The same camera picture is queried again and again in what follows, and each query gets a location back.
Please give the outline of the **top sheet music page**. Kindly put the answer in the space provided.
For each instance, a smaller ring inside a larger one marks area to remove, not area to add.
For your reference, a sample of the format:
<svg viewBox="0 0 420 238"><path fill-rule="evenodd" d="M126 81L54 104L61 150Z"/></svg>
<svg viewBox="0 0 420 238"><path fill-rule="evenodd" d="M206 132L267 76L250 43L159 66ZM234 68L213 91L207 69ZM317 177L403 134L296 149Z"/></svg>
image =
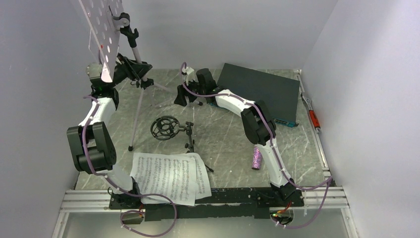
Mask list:
<svg viewBox="0 0 420 238"><path fill-rule="evenodd" d="M144 204L195 205L197 166L192 155L135 153L130 176L144 195Z"/></svg>

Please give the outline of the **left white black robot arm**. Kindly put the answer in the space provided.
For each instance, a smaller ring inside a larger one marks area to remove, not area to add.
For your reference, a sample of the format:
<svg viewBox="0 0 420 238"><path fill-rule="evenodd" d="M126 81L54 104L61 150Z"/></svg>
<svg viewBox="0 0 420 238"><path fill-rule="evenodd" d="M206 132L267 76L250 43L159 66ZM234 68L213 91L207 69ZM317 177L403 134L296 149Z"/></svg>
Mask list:
<svg viewBox="0 0 420 238"><path fill-rule="evenodd" d="M76 170L103 178L114 194L123 194L122 200L129 208L136 208L142 202L142 194L135 180L117 165L116 149L106 125L119 106L116 85L125 79L141 85L141 77L152 65L118 54L115 69L113 82L104 82L103 64L94 62L86 67L91 83L91 93L86 98L92 106L77 126L67 129L66 135Z"/></svg>

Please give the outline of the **lower sheet music page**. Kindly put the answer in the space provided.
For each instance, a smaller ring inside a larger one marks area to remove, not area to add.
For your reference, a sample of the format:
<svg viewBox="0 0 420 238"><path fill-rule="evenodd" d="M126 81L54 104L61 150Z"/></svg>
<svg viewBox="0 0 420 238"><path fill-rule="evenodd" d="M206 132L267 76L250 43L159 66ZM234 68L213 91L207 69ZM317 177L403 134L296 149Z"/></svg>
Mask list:
<svg viewBox="0 0 420 238"><path fill-rule="evenodd" d="M211 187L207 168L197 153L188 153L189 157L194 159L196 162L196 200L211 197Z"/></svg>

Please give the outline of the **purple glitter microphone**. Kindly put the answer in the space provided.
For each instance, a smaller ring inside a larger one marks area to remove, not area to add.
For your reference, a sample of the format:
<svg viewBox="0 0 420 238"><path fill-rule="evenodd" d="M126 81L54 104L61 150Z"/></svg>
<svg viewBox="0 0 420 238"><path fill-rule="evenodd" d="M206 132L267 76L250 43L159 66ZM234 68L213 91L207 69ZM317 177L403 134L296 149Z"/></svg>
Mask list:
<svg viewBox="0 0 420 238"><path fill-rule="evenodd" d="M260 153L260 150L257 146L254 147L254 153L252 158L252 169L253 170L259 170L261 167L262 162L262 155Z"/></svg>

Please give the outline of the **red handled adjustable wrench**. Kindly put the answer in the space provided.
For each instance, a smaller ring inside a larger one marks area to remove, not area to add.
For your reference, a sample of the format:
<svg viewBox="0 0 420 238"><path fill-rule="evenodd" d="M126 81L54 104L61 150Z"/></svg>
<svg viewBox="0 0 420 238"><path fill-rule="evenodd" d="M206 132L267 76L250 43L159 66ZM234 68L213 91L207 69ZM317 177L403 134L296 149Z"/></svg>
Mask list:
<svg viewBox="0 0 420 238"><path fill-rule="evenodd" d="M305 93L301 93L301 98L307 106L308 113L309 113L309 116L310 116L310 120L312 122L312 125L313 125L316 133L321 133L320 123L318 121L316 113L314 112L314 110L312 108L312 100L309 97L307 97L307 95Z"/></svg>

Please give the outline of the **black microphone shock mount stand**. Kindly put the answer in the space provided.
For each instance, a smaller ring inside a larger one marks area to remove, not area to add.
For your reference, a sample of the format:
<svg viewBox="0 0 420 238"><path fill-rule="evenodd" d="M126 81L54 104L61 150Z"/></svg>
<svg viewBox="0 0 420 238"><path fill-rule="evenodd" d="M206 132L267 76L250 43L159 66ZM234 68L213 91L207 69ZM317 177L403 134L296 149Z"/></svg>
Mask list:
<svg viewBox="0 0 420 238"><path fill-rule="evenodd" d="M180 132L185 132L188 136L188 143L185 144L187 153L195 152L195 140L193 139L193 126L194 123L186 121L181 124L178 119L173 116L162 116L157 118L151 124L151 135L159 141L167 141L173 139Z"/></svg>

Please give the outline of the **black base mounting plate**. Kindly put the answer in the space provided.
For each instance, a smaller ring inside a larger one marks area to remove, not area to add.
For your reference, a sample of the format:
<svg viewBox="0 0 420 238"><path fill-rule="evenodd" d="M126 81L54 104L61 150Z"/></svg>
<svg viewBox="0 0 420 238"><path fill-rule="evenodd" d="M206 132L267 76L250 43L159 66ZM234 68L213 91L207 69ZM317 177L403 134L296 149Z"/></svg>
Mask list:
<svg viewBox="0 0 420 238"><path fill-rule="evenodd" d="M266 219L276 207L303 207L300 190L281 195L271 187L213 188L211 197L196 200L195 206L177 205L178 219L253 217ZM123 202L116 195L111 196L110 210L145 209L146 221L161 221L174 218L171 204L142 204L139 198L128 197Z"/></svg>

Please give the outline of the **lilac perforated music stand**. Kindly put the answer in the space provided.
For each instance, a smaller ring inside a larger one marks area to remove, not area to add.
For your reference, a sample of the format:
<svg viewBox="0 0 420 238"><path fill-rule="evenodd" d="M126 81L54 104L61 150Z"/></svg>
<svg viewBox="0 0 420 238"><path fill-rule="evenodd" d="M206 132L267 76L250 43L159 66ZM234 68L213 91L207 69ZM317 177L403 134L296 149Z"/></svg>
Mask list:
<svg viewBox="0 0 420 238"><path fill-rule="evenodd" d="M136 40L139 37L136 29L130 27L130 15L124 12L122 1L120 0L80 0L79 5L85 15L85 19L90 27L90 42L94 42L95 49L91 50L95 63L86 68L86 74L92 84L92 96L96 98L107 97L118 106L119 97L113 82L114 68L119 53L120 35L124 35L132 49L134 59L141 63L141 57L137 49ZM136 86L140 89L140 98L132 129L131 141L128 147L133 151L133 143L138 125L140 109L145 91L150 87L157 87L166 92L174 91L160 85L153 80L152 86Z"/></svg>

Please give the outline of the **sheet music page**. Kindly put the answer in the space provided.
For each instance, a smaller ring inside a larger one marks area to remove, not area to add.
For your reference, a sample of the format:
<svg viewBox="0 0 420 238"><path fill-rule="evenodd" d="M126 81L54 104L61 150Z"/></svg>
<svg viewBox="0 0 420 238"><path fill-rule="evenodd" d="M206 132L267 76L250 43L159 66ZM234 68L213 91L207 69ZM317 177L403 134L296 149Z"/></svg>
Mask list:
<svg viewBox="0 0 420 238"><path fill-rule="evenodd" d="M188 153L189 157L194 159L196 162L196 200L211 197L211 187L207 168L197 153Z"/></svg>
<svg viewBox="0 0 420 238"><path fill-rule="evenodd" d="M130 176L144 195L144 204L195 205L197 166L192 155L135 153Z"/></svg>

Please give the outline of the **aluminium frame rail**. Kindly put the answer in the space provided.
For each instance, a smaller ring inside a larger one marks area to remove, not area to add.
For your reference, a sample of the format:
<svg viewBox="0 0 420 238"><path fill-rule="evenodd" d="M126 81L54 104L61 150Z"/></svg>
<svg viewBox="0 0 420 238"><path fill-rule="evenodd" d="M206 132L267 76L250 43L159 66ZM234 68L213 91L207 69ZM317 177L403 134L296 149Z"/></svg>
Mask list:
<svg viewBox="0 0 420 238"><path fill-rule="evenodd" d="M251 198L252 190L245 188L221 188L214 189L212 196L199 199L195 206L213 205L220 207L223 205L239 206L241 204L255 203L258 198ZM65 193L61 204L61 212L108 212L108 211L128 211L139 210L140 205L120 206L113 199L107 190L68 190ZM303 191L298 196L298 201L293 202L291 209L316 210L324 209L347 209L350 205L342 187L330 186L319 187L310 191Z"/></svg>

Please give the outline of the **dark blue rack unit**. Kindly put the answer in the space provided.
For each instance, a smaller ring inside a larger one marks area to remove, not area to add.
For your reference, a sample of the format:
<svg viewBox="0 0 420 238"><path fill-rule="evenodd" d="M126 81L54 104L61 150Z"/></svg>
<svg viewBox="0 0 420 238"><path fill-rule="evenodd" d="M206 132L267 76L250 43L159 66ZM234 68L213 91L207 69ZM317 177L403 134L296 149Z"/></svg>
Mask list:
<svg viewBox="0 0 420 238"><path fill-rule="evenodd" d="M225 63L217 84L247 100L264 101L276 124L299 125L296 122L299 81Z"/></svg>

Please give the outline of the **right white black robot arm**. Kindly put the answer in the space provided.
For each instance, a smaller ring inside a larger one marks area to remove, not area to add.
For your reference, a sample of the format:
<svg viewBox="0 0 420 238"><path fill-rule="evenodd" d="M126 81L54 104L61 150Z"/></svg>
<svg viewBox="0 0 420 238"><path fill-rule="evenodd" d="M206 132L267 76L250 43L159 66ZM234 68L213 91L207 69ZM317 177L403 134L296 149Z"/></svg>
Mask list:
<svg viewBox="0 0 420 238"><path fill-rule="evenodd" d="M240 116L247 139L259 149L267 166L274 202L279 206L290 202L296 187L280 157L276 125L265 102L247 100L218 86L207 68L194 71L183 63L179 75L181 85L177 87L174 103L185 107L197 98L205 98L207 102Z"/></svg>

